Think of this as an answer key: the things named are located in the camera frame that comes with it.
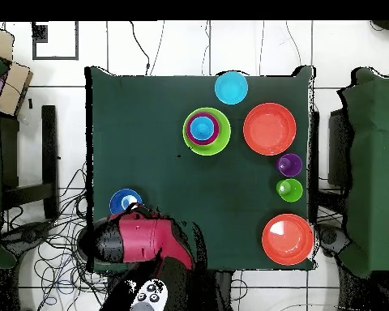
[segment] purple cup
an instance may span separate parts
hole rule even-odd
[[[212,123],[213,123],[213,135],[208,138],[208,139],[205,139],[203,141],[199,140],[199,139],[196,139],[195,137],[193,137],[193,135],[191,134],[190,132],[190,124],[191,122],[198,118],[198,117],[207,117],[209,118]],[[215,116],[213,116],[212,114],[210,114],[209,112],[199,112],[199,113],[196,113],[194,114],[190,119],[189,121],[187,122],[187,125],[186,125],[186,135],[187,137],[189,138],[189,140],[193,143],[196,143],[200,146],[207,146],[208,144],[212,143],[215,141],[215,139],[217,139],[217,135],[219,134],[219,123],[218,121],[216,120]]]
[[[301,157],[296,154],[285,154],[276,161],[276,167],[286,177],[295,177],[302,169]]]

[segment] table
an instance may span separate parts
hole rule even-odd
[[[311,67],[302,67],[293,77],[246,77],[248,94],[236,105],[216,98],[215,76],[117,77],[95,67],[88,73],[94,221],[109,214],[114,192],[131,188],[147,206],[177,220],[191,247],[189,224],[197,223],[209,269],[312,268],[310,260],[281,266],[264,253],[261,236],[266,222],[281,213],[306,218],[307,197],[304,193],[297,202],[284,202],[276,193],[276,182],[283,178],[276,170],[277,156],[255,153],[242,134],[254,106],[282,104],[297,123],[296,138],[286,152],[306,161]],[[229,144],[217,155],[196,155],[183,141],[183,122],[201,107],[219,109],[230,121]],[[297,179],[306,186],[306,171]]]

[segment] blue bowl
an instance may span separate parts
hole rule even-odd
[[[209,139],[214,129],[213,121],[207,117],[197,117],[190,124],[190,133],[199,141]]]
[[[111,214],[116,215],[117,213],[123,212],[133,202],[143,204],[143,200],[134,190],[123,189],[115,192],[109,201]]]
[[[246,93],[248,93],[246,78],[237,71],[228,71],[216,80],[215,94],[224,104],[238,104],[245,99]]]

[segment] controller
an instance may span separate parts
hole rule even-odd
[[[148,280],[139,289],[130,311],[163,311],[168,294],[167,287],[161,280]]]

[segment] cardboard box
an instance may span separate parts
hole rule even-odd
[[[10,115],[19,112],[33,76],[29,68],[12,61],[14,39],[9,32],[0,29],[0,59],[9,66],[0,93],[0,112]]]
[[[21,66],[15,62],[11,63],[2,93],[0,94],[1,112],[17,115],[30,81],[32,80],[32,76],[32,72],[26,66]]]
[[[0,29],[0,58],[13,60],[13,42],[15,38],[9,32]]]

